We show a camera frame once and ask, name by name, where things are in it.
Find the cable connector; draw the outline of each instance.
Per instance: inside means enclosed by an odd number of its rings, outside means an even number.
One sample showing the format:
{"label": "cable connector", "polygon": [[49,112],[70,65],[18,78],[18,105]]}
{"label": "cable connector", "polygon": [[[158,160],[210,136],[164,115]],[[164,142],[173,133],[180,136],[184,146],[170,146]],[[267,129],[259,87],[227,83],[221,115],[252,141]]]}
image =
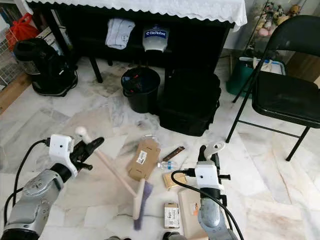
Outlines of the cable connector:
{"label": "cable connector", "polygon": [[189,177],[195,177],[196,176],[196,172],[194,168],[186,168],[185,170],[183,170],[184,174],[189,176]]}
{"label": "cable connector", "polygon": [[50,137],[47,137],[47,138],[44,140],[44,144],[45,144],[47,147],[50,147]]}

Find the white label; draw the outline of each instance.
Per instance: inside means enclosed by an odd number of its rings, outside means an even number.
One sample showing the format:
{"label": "white label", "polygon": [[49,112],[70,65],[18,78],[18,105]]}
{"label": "white label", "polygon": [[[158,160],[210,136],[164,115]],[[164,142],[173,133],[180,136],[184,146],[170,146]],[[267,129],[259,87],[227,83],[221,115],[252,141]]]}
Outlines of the white label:
{"label": "white label", "polygon": [[146,158],[147,158],[147,152],[141,150],[136,162],[142,165],[144,164]]}
{"label": "white label", "polygon": [[164,208],[164,227],[179,228],[179,209],[177,207]]}

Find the black bucket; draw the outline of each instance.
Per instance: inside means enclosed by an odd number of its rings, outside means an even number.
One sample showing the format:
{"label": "black bucket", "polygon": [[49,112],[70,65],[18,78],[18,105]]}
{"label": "black bucket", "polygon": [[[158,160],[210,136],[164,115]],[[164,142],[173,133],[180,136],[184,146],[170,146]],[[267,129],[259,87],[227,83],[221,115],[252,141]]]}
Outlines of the black bucket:
{"label": "black bucket", "polygon": [[160,77],[156,71],[147,67],[130,69],[122,76],[121,84],[123,95],[128,98],[133,111],[140,114],[156,113],[160,85]]}

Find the white marble floor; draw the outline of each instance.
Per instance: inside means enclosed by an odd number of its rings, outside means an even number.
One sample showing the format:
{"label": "white marble floor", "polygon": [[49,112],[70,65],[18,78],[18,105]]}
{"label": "white marble floor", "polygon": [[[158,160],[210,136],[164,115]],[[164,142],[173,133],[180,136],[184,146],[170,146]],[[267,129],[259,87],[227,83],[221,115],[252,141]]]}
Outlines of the white marble floor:
{"label": "white marble floor", "polygon": [[[233,95],[225,90],[229,77],[228,59],[218,64],[221,80],[220,108],[214,123],[202,137],[192,137],[160,127],[159,118],[132,111],[122,95],[121,75],[128,63],[109,67],[98,65],[104,82],[96,82],[87,58],[79,61],[79,83],[66,97],[37,95],[29,87],[0,115],[0,206],[11,193],[17,168],[29,146],[54,133],[74,136],[76,126],[86,126],[94,137],[106,141],[101,149],[113,159],[120,173],[135,188],[137,182],[127,176],[125,166],[131,160],[140,138],[155,134],[160,143],[160,157],[183,145],[186,150],[174,160],[181,168],[194,167],[202,144],[224,140],[240,106],[232,104]],[[164,77],[164,71],[154,68]],[[255,113],[250,104],[244,120],[267,127],[301,133],[303,128]],[[318,240],[320,236],[320,131],[312,129],[292,158],[286,162],[296,139],[241,123],[231,142],[220,152],[228,207],[235,216],[246,240]],[[37,146],[27,160],[19,185],[48,165],[48,148]],[[145,206],[142,230],[134,231],[130,217],[132,201],[126,190],[92,156],[92,171],[83,170],[70,180],[54,204],[42,240],[103,240],[113,235],[132,240],[160,240],[164,203],[178,202],[179,188],[166,191],[162,174],[155,169],[148,181],[154,185]],[[0,231],[3,229],[1,209]]]}

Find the plastic water bottle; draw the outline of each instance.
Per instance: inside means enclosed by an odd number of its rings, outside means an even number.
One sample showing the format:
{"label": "plastic water bottle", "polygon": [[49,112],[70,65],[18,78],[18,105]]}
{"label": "plastic water bottle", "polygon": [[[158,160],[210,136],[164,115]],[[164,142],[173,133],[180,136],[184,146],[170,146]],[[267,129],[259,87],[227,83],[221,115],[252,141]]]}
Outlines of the plastic water bottle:
{"label": "plastic water bottle", "polygon": [[176,170],[178,169],[178,164],[174,161],[162,161],[158,162],[158,168],[163,170]]}

